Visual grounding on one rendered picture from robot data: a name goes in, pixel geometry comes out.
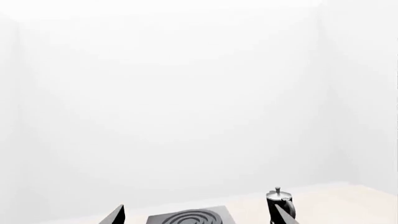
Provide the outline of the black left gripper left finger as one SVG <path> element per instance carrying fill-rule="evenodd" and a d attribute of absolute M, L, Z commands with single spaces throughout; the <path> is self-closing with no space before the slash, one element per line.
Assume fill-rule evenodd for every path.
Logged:
<path fill-rule="evenodd" d="M 124 224 L 124 222 L 124 205 L 120 205 L 115 208 L 108 216 L 106 216 L 99 224 Z"/>

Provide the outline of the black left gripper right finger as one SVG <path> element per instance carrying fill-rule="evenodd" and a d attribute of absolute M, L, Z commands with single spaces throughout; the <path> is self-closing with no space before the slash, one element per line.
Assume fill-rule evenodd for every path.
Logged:
<path fill-rule="evenodd" d="M 279 213 L 281 220 L 275 220 L 273 224 L 300 224 L 297 222 L 290 214 L 288 214 L 283 208 L 279 205 L 274 205 Z"/>

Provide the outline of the grey electric stove with coil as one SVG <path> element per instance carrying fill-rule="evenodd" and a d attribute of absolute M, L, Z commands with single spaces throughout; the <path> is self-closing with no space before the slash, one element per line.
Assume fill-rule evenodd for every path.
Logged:
<path fill-rule="evenodd" d="M 225 206 L 149 216 L 146 224 L 236 224 Z"/>

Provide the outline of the black moka pot silver lid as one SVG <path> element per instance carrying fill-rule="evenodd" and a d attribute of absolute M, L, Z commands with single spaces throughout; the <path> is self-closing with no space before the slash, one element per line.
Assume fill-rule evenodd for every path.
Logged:
<path fill-rule="evenodd" d="M 275 204 L 283 208 L 292 218 L 296 218 L 296 209 L 293 204 L 293 198 L 290 193 L 282 192 L 280 187 L 275 187 L 275 190 L 270 190 L 266 194 L 267 205 L 270 214 L 270 224 L 275 220 L 281 220 L 279 213 L 274 206 Z"/>

